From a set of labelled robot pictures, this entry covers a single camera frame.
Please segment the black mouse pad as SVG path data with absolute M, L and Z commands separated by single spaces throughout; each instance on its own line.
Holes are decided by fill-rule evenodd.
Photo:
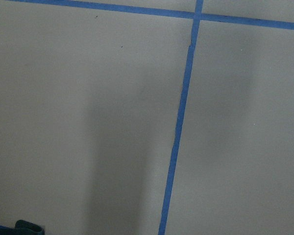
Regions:
M 44 235 L 45 230 L 36 224 L 25 220 L 18 220 L 14 228 L 0 225 L 0 235 Z

